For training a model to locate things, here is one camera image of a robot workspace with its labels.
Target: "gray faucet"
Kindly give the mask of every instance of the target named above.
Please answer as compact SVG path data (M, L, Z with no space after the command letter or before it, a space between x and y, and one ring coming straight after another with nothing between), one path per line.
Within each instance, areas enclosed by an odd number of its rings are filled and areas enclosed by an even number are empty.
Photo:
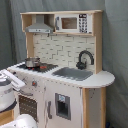
M83 54L88 54L91 59L91 65L94 65L94 58L92 54L87 50L81 51L79 54L79 62L76 64L76 67L78 67L78 69L81 69L81 70L86 68L86 62L85 63L81 62L81 57Z

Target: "range hood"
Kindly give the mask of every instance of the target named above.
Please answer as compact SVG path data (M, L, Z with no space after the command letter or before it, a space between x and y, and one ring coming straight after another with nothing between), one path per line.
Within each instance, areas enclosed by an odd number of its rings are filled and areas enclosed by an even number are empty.
M26 27L26 32L53 33L53 28L44 23L44 15L36 15L36 23Z

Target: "stovetop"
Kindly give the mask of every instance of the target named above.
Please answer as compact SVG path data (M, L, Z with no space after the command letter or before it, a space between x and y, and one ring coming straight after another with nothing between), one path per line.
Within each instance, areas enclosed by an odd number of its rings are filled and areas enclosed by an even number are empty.
M50 71L51 69L55 68L55 67L58 67L58 65L53 65L53 64L47 64L47 63L41 63L41 65L39 67L35 67L35 68L29 68L29 67L26 67L25 64L22 64L20 66L17 66L18 68L22 68L22 69L25 69L25 70L30 70L30 71L35 71L35 72L47 72L47 71Z

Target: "gray curtain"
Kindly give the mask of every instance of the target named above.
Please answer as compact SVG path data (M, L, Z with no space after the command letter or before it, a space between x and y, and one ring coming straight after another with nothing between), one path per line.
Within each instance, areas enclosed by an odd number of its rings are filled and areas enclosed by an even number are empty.
M16 62L9 0L0 1L0 70Z
M107 121L128 128L128 0L11 0L17 60L26 58L20 12L104 10L103 70L116 81L107 87Z

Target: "microwave door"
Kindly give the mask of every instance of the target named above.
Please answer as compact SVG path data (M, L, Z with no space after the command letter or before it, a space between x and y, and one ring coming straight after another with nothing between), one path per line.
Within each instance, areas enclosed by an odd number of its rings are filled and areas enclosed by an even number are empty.
M56 32L79 33L79 14L58 14Z

